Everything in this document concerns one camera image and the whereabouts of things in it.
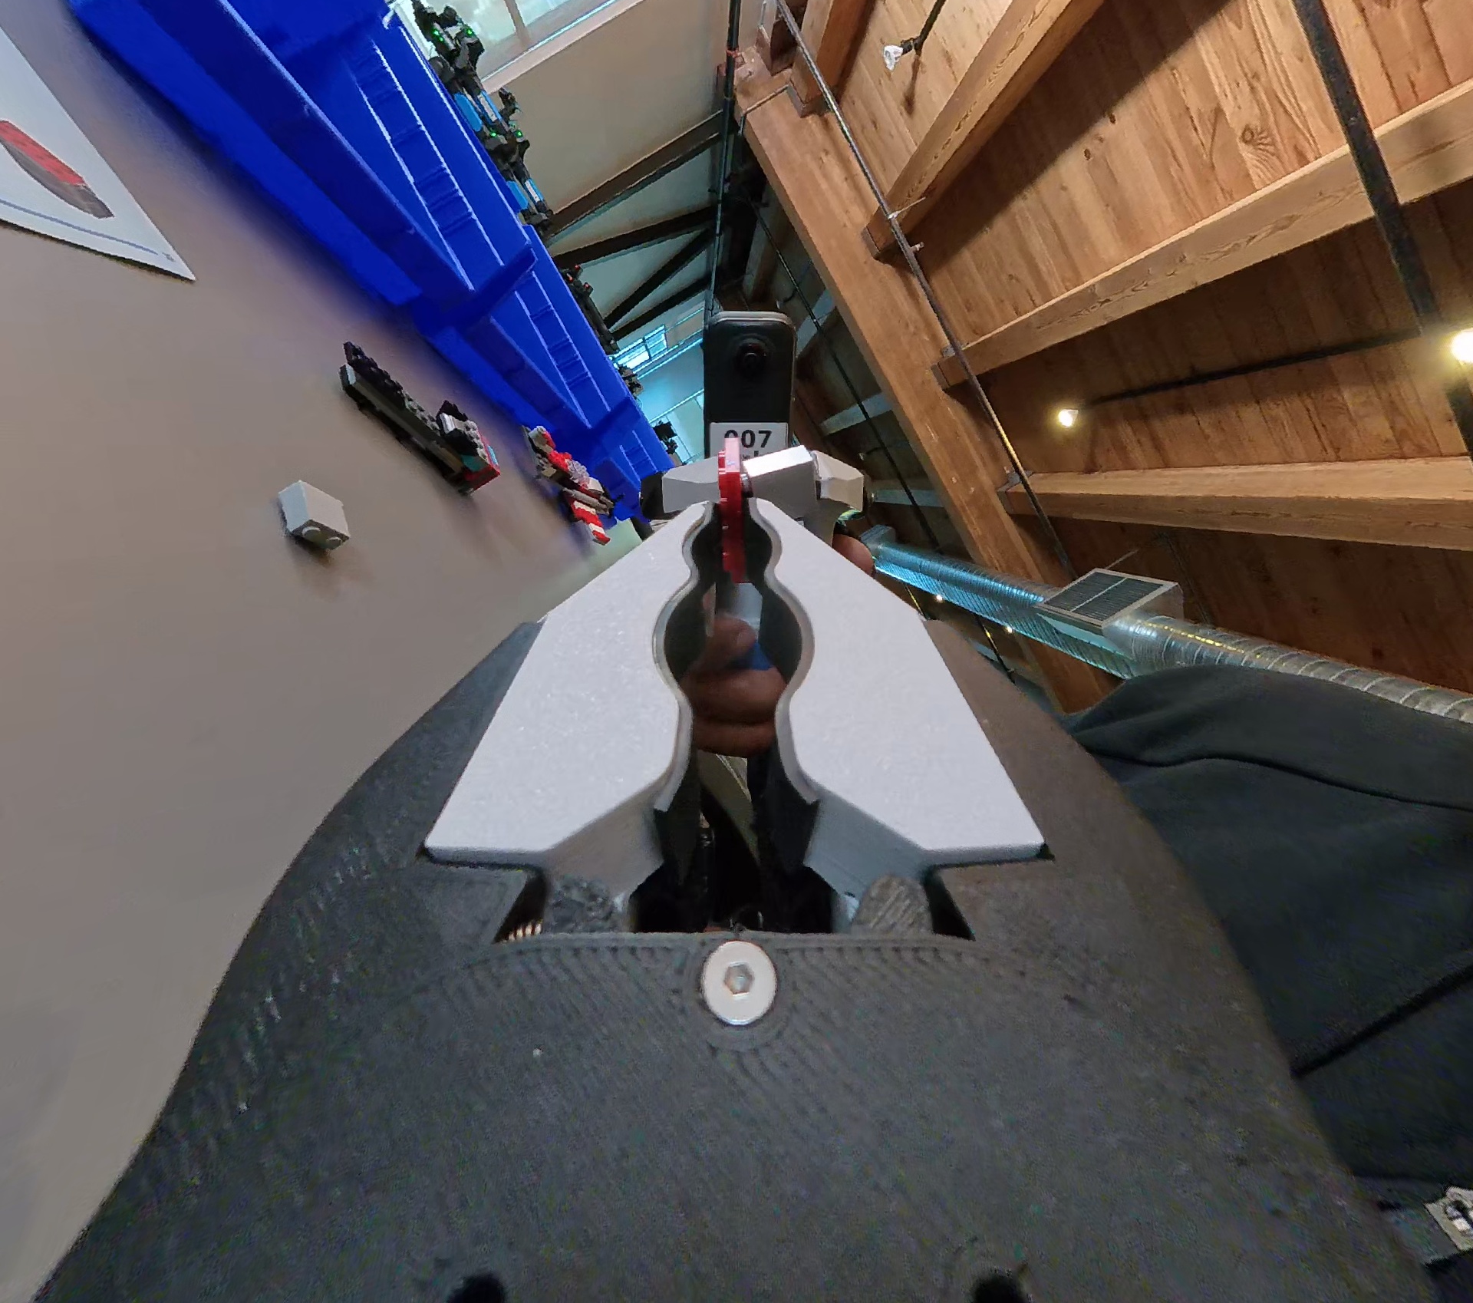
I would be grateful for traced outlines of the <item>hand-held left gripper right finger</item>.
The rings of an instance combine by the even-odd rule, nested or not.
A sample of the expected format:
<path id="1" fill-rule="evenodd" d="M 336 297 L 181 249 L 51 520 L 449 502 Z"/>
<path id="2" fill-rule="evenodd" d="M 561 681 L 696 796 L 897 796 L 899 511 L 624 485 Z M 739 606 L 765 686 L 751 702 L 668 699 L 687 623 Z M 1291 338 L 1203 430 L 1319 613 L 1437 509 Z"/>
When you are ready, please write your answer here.
<path id="1" fill-rule="evenodd" d="M 788 678 L 765 811 L 783 869 L 833 893 L 952 865 L 1034 862 L 1041 830 L 965 702 L 927 623 L 780 502 L 762 653 Z"/>

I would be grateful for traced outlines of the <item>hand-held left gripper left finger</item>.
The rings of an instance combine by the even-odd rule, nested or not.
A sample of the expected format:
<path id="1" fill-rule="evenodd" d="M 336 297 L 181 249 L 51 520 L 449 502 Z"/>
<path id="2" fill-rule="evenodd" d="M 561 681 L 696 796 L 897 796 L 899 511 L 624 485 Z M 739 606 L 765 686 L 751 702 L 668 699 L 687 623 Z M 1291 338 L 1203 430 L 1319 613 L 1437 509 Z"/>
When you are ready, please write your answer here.
<path id="1" fill-rule="evenodd" d="M 710 520 L 713 502 L 684 509 L 541 623 L 428 834 L 431 862 L 541 869 L 609 893 L 630 893 L 659 865 L 651 816 L 691 758 L 691 702 L 664 628 L 698 597 L 691 538 Z"/>

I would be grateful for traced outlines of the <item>red toy brick plate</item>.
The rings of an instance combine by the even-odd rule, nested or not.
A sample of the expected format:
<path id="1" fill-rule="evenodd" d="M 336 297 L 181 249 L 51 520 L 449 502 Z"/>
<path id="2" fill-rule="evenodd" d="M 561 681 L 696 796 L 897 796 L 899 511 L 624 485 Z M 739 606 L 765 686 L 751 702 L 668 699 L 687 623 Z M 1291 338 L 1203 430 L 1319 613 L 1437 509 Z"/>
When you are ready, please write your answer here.
<path id="1" fill-rule="evenodd" d="M 723 568 L 739 587 L 746 581 L 746 485 L 739 435 L 726 435 L 715 452 L 715 517 L 723 517 Z"/>

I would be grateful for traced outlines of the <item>grey toy brick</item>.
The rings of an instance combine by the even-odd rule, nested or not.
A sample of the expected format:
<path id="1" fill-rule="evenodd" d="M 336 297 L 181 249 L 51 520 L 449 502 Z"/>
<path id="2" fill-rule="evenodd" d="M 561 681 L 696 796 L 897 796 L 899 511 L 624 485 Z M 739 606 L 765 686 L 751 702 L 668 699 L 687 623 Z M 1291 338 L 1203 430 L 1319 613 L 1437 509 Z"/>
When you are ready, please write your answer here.
<path id="1" fill-rule="evenodd" d="M 742 482 L 751 500 L 780 502 L 788 517 L 800 520 L 819 502 L 819 457 L 808 448 L 751 457 L 742 462 Z"/>
<path id="2" fill-rule="evenodd" d="M 350 538 L 342 502 L 314 482 L 281 485 L 277 511 L 285 533 L 314 553 L 336 553 Z"/>

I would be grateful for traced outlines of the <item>person's right forearm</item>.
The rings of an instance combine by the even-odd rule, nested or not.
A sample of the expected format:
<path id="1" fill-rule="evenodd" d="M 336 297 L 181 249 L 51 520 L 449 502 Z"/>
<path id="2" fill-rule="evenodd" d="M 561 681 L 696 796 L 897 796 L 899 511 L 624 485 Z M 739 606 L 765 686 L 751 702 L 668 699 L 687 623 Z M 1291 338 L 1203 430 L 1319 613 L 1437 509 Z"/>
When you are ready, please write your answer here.
<path id="1" fill-rule="evenodd" d="M 1067 732 L 1226 926 L 1343 1162 L 1473 1182 L 1473 729 L 1346 686 L 1163 668 Z"/>

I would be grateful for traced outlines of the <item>grey desk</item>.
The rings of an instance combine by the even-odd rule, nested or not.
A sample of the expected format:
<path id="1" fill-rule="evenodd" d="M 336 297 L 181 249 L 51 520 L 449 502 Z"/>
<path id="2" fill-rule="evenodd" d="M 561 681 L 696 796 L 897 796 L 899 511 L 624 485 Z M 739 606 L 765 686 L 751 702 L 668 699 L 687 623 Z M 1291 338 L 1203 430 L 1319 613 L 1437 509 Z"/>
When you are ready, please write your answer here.
<path id="1" fill-rule="evenodd" d="M 67 0 L 3 36 L 195 284 L 3 227 L 3 1299 L 68 1250 L 336 799 L 508 628 L 622 562 L 508 425 Z M 462 495 L 337 388 L 342 341 L 454 399 Z M 314 482 L 348 541 L 285 533 Z"/>

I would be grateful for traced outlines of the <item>person's right hand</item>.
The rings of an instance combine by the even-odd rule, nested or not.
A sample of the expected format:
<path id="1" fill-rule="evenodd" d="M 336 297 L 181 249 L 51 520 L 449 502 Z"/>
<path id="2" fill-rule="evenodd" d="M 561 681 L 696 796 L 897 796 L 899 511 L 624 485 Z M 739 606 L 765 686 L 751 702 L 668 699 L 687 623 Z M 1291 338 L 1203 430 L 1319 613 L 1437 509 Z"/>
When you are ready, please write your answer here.
<path id="1" fill-rule="evenodd" d="M 780 668 L 746 668 L 751 645 L 756 628 L 715 613 L 706 653 L 684 675 L 691 743 L 698 751 L 751 758 L 773 748 L 788 678 Z"/>

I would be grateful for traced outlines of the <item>small blue plastic bin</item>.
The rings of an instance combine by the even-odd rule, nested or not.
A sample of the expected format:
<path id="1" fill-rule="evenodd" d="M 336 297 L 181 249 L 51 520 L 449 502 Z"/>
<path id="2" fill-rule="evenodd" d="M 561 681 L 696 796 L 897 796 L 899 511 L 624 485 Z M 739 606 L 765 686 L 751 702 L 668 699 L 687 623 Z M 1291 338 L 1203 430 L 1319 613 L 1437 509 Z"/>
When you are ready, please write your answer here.
<path id="1" fill-rule="evenodd" d="M 583 465 L 612 495 L 612 517 L 618 520 L 639 517 L 639 485 L 642 485 L 642 478 L 675 470 L 664 445 L 658 440 L 658 430 L 642 419 L 634 395 L 612 402 L 600 419 L 600 425 L 589 425 Z"/>
<path id="2" fill-rule="evenodd" d="M 532 270 L 486 308 L 438 335 L 444 358 L 521 425 L 630 435 L 642 414 L 604 358 L 544 237 L 521 227 Z"/>

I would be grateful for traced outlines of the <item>red toy brick assembly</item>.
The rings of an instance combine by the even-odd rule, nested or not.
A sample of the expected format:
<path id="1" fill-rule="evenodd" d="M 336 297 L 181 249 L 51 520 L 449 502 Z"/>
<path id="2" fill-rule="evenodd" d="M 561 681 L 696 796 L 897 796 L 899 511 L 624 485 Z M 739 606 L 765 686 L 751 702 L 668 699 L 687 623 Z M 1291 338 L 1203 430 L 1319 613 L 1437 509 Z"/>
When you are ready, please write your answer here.
<path id="1" fill-rule="evenodd" d="M 528 448 L 534 452 L 534 473 L 555 485 L 569 520 L 583 526 L 604 548 L 618 502 L 600 485 L 600 478 L 569 452 L 561 452 L 544 425 L 528 430 Z"/>

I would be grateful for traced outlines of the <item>ceiling vent grille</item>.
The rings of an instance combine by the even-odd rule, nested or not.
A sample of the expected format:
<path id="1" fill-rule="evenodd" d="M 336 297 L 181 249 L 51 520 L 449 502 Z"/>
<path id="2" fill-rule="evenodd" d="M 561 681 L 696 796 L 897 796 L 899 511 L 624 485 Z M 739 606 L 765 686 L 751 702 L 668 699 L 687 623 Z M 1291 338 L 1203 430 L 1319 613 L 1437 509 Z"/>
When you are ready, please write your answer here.
<path id="1" fill-rule="evenodd" d="M 1148 616 L 1180 616 L 1180 587 L 1163 576 L 1130 576 L 1112 568 L 1096 568 L 1054 597 L 1039 600 L 1039 613 L 1087 643 L 1112 645 L 1104 626 L 1130 613 Z"/>

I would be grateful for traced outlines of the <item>black toy brick assembly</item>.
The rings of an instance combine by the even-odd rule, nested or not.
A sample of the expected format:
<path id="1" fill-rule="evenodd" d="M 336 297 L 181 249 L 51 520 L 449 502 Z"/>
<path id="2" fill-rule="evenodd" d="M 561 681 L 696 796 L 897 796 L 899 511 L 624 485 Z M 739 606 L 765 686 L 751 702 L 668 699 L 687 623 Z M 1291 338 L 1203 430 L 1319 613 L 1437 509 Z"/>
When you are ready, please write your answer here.
<path id="1" fill-rule="evenodd" d="M 342 341 L 337 388 L 350 402 L 377 419 L 403 448 L 438 470 L 462 495 L 501 478 L 501 462 L 481 430 L 444 399 L 421 407 L 375 358 L 358 341 Z"/>

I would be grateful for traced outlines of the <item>row of black robot arms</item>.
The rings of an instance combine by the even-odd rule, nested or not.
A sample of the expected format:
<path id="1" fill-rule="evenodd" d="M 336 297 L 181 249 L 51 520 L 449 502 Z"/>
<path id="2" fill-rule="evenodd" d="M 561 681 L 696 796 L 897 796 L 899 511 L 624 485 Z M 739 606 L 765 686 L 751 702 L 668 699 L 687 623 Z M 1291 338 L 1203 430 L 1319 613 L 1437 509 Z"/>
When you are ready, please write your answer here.
<path id="1" fill-rule="evenodd" d="M 421 0 L 410 0 L 410 4 L 412 4 L 417 30 L 431 41 L 431 68 L 454 91 L 470 136 L 486 149 L 491 166 L 508 181 L 521 209 L 521 222 L 544 231 L 550 222 L 550 209 L 528 170 L 532 138 L 517 124 L 513 91 L 501 86 L 491 98 L 479 79 L 479 62 L 481 62 L 479 30 L 454 4 L 449 10 L 431 10 Z"/>

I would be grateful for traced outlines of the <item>large blue plastic bin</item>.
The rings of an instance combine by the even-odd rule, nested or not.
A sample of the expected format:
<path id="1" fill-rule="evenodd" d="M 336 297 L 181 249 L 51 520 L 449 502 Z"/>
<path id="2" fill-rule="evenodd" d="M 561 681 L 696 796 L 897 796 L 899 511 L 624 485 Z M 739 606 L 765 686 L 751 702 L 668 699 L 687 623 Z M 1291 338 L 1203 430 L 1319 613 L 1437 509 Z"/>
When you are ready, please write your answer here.
<path id="1" fill-rule="evenodd" d="M 81 27 L 362 288 L 501 302 L 544 262 L 381 0 L 68 0 Z"/>

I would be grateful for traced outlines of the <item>open instruction booklet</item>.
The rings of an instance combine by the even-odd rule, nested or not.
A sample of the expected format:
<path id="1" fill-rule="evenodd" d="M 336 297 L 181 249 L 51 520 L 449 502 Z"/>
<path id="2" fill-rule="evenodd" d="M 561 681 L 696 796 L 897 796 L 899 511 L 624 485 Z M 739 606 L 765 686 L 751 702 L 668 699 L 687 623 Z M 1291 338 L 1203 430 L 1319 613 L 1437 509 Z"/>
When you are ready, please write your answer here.
<path id="1" fill-rule="evenodd" d="M 63 243 L 195 277 L 9 36 L 0 36 L 0 219 Z"/>

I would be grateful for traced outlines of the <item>silver air duct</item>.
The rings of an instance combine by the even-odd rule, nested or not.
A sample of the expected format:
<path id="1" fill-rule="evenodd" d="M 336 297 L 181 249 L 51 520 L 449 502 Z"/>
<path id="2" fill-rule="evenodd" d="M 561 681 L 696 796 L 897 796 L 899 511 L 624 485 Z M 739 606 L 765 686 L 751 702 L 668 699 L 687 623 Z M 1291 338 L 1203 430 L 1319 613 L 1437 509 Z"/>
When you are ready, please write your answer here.
<path id="1" fill-rule="evenodd" d="M 1104 626 L 1112 645 L 1100 645 L 1054 628 L 1039 613 L 1039 600 L 1054 597 L 1061 587 L 990 574 L 973 562 L 909 548 L 885 526 L 870 529 L 864 548 L 873 553 L 877 574 L 922 587 L 958 606 L 971 606 L 973 616 L 1010 626 L 1023 639 L 1054 645 L 1118 678 L 1201 665 L 1271 668 L 1352 686 L 1429 717 L 1473 719 L 1473 699 L 1463 690 L 1427 686 L 1382 668 L 1354 668 L 1328 655 L 1313 655 L 1300 645 L 1265 643 L 1218 626 L 1190 626 L 1185 616 L 1148 616 L 1148 613 L 1118 616 Z"/>

